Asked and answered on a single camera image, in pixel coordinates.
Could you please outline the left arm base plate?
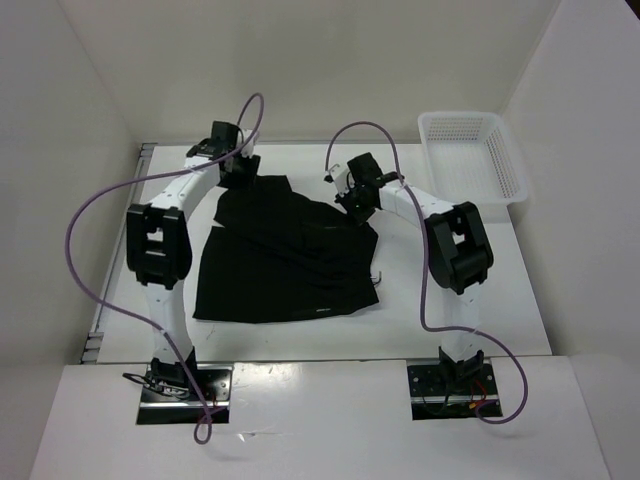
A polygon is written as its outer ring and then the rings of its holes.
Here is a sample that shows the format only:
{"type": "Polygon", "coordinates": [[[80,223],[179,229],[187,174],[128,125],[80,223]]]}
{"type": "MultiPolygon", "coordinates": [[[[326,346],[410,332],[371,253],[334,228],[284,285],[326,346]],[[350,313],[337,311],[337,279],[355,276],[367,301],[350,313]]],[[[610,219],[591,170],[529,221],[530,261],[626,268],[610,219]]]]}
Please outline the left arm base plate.
{"type": "MultiPolygon", "coordinates": [[[[190,384],[186,387],[167,383],[151,383],[151,368],[145,375],[123,375],[142,387],[137,425],[192,425],[205,419],[202,402],[190,384]]],[[[233,367],[224,364],[199,364],[194,378],[207,402],[213,423],[228,424],[232,391],[233,367]]]]}

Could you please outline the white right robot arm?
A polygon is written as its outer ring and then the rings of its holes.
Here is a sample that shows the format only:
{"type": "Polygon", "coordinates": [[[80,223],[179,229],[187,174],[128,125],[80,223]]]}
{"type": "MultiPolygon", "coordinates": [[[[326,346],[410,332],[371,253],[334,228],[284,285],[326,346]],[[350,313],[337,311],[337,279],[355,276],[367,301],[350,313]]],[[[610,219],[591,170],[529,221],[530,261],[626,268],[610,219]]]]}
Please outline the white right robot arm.
{"type": "Polygon", "coordinates": [[[357,156],[335,164],[325,181],[337,190],[336,203],[357,223],[386,211],[420,229],[423,282],[442,292],[443,321],[423,328],[443,335],[438,352],[440,385],[460,393],[479,375],[484,353],[473,336],[479,327],[479,297],[494,255],[477,206],[453,204],[406,183],[397,172],[384,173],[374,157],[357,156]]]}

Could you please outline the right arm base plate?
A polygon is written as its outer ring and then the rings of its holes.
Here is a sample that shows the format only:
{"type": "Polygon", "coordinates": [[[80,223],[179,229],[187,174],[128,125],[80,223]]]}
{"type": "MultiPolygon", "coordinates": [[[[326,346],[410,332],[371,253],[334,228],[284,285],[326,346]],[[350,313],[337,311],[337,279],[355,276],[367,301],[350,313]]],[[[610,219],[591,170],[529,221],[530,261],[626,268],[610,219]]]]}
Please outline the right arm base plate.
{"type": "Polygon", "coordinates": [[[503,416],[493,367],[486,361],[481,372],[457,386],[447,386],[435,360],[406,365],[413,421],[466,419],[480,408],[483,417],[503,416]]]}

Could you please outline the black shorts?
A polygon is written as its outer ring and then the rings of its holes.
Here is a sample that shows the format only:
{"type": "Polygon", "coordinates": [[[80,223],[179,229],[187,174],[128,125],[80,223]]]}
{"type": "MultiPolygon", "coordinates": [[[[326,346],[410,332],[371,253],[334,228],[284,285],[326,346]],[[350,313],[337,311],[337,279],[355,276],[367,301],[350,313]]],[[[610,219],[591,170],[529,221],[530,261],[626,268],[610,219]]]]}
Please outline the black shorts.
{"type": "Polygon", "coordinates": [[[260,176],[217,203],[204,246],[194,318],[244,324],[350,315],[378,303],[378,235],[334,207],[260,176]]]}

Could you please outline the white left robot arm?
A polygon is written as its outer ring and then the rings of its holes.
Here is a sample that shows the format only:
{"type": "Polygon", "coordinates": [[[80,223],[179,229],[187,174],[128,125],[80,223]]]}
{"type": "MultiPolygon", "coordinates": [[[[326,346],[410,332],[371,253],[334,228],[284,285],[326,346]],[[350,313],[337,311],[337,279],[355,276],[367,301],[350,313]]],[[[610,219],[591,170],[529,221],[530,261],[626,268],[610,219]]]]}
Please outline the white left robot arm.
{"type": "Polygon", "coordinates": [[[143,384],[160,395],[185,400],[200,385],[184,306],[184,281],[193,263],[188,220],[212,189],[245,187],[255,180],[258,136],[256,127],[215,121],[210,136],[186,153],[181,173],[150,201],[127,210],[127,267],[142,286],[154,328],[154,353],[143,384]]]}

